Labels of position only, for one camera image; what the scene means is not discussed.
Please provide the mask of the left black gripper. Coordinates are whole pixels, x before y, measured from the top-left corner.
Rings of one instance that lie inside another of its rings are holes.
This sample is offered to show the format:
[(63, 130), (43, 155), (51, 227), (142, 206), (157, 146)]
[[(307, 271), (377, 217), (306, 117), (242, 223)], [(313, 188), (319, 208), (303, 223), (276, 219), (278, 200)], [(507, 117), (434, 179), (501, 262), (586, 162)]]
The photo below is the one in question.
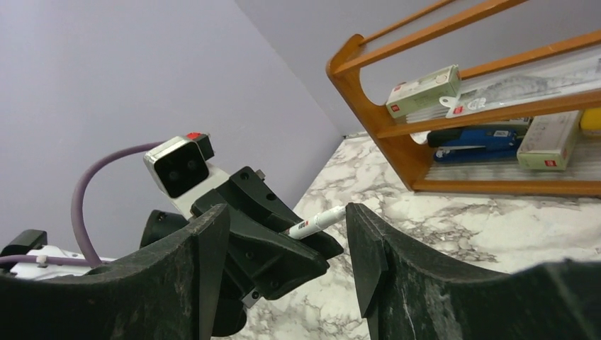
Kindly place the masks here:
[[(226, 211), (208, 212), (219, 204)], [(155, 337), (236, 334), (245, 307), (324, 275), (327, 261), (343, 253), (325, 232), (283, 233), (301, 218), (248, 166), (197, 197), (190, 213), (197, 218), (138, 252), (139, 293)]]

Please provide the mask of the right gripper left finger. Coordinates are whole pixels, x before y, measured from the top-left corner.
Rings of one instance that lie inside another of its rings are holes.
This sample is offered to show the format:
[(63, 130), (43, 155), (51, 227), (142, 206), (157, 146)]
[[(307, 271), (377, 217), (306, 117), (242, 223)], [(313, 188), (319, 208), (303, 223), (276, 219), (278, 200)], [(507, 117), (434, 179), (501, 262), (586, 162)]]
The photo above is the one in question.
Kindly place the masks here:
[(2, 339), (209, 339), (155, 337), (145, 321), (138, 251), (84, 276), (1, 278)]

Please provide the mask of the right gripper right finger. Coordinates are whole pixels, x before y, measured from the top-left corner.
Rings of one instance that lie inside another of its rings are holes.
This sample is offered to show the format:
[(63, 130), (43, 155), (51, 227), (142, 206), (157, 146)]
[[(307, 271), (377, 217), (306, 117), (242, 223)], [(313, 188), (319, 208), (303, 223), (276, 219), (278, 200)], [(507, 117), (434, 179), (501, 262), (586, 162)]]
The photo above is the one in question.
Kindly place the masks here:
[(507, 274), (447, 256), (359, 203), (346, 207), (361, 316), (372, 339), (599, 339), (600, 263)]

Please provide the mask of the white marker green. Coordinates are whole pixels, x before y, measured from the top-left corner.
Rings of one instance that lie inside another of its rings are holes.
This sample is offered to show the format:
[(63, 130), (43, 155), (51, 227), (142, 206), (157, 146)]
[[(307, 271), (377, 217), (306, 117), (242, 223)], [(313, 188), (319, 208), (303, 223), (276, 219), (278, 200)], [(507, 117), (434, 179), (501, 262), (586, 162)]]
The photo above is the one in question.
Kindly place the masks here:
[(308, 220), (303, 220), (292, 227), (284, 230), (282, 234), (292, 239), (305, 239), (310, 235), (316, 234), (338, 222), (343, 221), (346, 215), (346, 208), (342, 205), (335, 206), (324, 212), (320, 212)]

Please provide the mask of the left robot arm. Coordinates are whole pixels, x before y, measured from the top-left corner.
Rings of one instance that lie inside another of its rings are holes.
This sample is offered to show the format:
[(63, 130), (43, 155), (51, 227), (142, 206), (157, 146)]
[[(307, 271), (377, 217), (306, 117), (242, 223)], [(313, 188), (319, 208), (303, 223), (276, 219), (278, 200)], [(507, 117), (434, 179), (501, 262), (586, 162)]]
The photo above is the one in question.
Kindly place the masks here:
[(249, 167), (148, 220), (142, 246), (96, 268), (29, 229), (1, 255), (2, 339), (210, 339), (326, 273), (337, 206), (302, 220)]

